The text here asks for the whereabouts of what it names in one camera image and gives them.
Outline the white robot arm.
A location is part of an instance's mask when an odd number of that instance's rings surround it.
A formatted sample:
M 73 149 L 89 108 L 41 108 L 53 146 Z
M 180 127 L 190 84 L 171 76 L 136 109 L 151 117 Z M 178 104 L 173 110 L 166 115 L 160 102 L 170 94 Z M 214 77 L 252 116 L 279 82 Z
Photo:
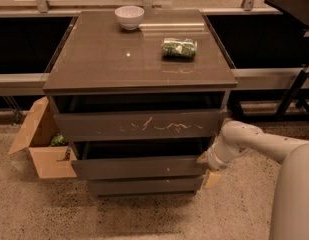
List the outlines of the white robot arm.
M 226 122 L 207 151 L 197 159 L 215 171 L 254 150 L 281 164 L 275 186 L 269 240 L 309 240 L 309 141 L 272 135 L 240 121 Z

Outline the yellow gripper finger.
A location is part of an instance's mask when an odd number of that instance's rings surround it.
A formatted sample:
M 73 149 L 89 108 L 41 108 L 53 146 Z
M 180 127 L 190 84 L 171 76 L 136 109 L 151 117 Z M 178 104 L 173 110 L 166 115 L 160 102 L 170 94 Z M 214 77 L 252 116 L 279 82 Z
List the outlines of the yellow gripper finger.
M 203 152 L 196 160 L 199 164 L 204 164 L 208 161 L 208 156 L 206 152 Z
M 204 177 L 203 188 L 210 189 L 215 186 L 221 179 L 221 174 L 208 170 Z

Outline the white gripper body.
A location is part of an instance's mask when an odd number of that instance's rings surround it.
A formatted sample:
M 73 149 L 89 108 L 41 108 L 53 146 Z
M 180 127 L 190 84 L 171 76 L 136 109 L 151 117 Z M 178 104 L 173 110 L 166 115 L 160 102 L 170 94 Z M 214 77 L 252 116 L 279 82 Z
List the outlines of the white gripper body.
M 212 144 L 209 149 L 205 152 L 208 166 L 213 171 L 219 171 L 226 169 L 229 164 L 222 161 L 216 153 L 215 144 Z

